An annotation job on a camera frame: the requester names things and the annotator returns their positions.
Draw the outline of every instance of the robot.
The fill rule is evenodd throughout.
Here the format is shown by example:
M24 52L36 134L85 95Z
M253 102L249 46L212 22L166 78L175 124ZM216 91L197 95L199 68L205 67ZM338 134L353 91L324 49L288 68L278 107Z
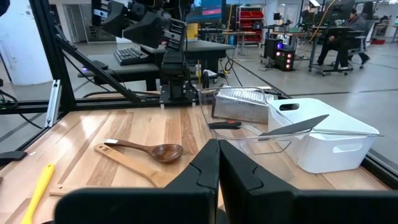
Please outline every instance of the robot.
M92 0L91 3L93 25L116 37L155 49L161 40L166 40L167 52L161 71L162 81L168 84L162 85L163 102L192 102L195 97L194 88L185 87L189 72L183 52L185 18L193 3L194 0L130 0L127 6L112 0Z

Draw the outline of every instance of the clear plastic container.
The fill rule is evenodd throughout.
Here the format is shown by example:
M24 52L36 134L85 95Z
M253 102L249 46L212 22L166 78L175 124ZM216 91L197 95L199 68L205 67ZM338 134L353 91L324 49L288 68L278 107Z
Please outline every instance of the clear plastic container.
M253 91L255 94L247 94L248 91ZM270 109L268 102L275 100L273 96L265 94L260 88L209 88L199 91L199 100L207 124L222 121L239 121L241 123L239 129L212 129L211 131L215 138L227 140L247 155L280 154L288 148L304 147L310 132L307 130L294 134L260 136L260 133L268 132L267 114Z

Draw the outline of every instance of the shelving unit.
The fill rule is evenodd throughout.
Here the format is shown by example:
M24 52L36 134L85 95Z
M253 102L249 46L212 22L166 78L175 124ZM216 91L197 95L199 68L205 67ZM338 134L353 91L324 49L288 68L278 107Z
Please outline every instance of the shelving unit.
M253 29L253 23L264 23L265 6L239 6L236 8L236 28L241 31L255 32L254 35L245 35L245 44L259 44L262 40L262 29Z

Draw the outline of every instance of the computer keyboard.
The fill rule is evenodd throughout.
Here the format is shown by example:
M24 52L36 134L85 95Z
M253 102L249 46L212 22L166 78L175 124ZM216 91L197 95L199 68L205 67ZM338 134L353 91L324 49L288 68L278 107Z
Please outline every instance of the computer keyboard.
M115 50L113 54L120 65L134 65L152 61L147 54L135 48Z

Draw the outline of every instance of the black pole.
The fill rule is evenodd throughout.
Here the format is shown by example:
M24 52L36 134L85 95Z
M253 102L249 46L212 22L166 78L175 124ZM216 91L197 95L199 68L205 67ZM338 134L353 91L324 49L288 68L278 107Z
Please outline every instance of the black pole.
M304 0L301 0L300 15L298 15L298 24L301 22L301 14L303 13Z
M50 13L49 2L48 0L29 0L29 2L53 79L61 80L62 95L60 109L62 111L71 111L76 106L75 95L73 94L62 50L55 40L55 23Z

